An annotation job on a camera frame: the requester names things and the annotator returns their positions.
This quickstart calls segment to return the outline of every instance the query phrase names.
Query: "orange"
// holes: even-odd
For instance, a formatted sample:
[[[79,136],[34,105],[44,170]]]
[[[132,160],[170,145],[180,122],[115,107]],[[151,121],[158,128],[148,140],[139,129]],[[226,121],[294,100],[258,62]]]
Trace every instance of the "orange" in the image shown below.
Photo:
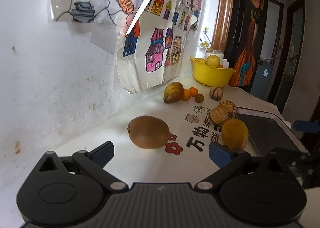
[[[191,96],[196,96],[199,93],[198,89],[195,87],[190,87],[189,91],[191,92]]]
[[[182,99],[187,101],[190,99],[190,97],[191,97],[191,92],[188,89],[184,89]]]

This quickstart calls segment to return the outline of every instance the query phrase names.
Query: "red flower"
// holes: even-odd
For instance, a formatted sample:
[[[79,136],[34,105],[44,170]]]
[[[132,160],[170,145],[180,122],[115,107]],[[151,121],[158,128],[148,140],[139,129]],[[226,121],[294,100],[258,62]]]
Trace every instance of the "red flower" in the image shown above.
[[[170,133],[170,138],[168,139],[169,141],[175,141],[177,139],[176,135],[173,135],[172,133]]]
[[[164,149],[167,153],[173,153],[175,155],[179,155],[183,149],[179,146],[178,143],[172,142],[165,144],[166,148]]]

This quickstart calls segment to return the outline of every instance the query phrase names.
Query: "metal screw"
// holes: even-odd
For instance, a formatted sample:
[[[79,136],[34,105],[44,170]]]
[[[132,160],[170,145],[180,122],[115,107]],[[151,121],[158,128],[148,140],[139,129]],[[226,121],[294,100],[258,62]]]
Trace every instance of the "metal screw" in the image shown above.
[[[307,170],[307,174],[308,174],[308,175],[312,175],[312,173],[313,173],[313,169],[312,169],[312,168],[310,168],[310,169]]]
[[[113,182],[110,184],[110,187],[113,189],[113,190],[122,190],[126,187],[126,184],[121,182],[121,181],[117,181],[117,182]]]
[[[197,187],[200,188],[201,190],[208,190],[213,187],[213,184],[211,184],[208,181],[202,181],[197,184]]]

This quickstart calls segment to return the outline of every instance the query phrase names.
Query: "yellow bowl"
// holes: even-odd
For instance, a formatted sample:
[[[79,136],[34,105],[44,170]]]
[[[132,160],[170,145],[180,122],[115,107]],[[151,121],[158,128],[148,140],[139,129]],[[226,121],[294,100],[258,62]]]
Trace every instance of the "yellow bowl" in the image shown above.
[[[233,68],[216,68],[214,66],[208,66],[201,61],[196,61],[193,57],[190,58],[193,65],[193,78],[201,84],[210,87],[225,87],[228,85],[233,73],[238,71]]]

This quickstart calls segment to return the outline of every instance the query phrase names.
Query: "striped fruit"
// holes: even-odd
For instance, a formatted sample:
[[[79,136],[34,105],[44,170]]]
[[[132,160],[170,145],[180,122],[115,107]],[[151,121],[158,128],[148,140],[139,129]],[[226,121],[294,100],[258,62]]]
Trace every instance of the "striped fruit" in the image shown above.
[[[229,119],[228,110],[224,106],[217,106],[216,108],[212,109],[209,113],[209,116],[211,121],[218,125],[223,124]]]
[[[223,91],[220,87],[214,86],[211,88],[209,96],[215,101],[220,101],[223,97]]]
[[[229,118],[234,118],[234,116],[237,113],[237,107],[233,102],[225,100],[225,101],[220,102],[219,105],[222,105],[222,106],[227,108],[228,114],[229,114]]]

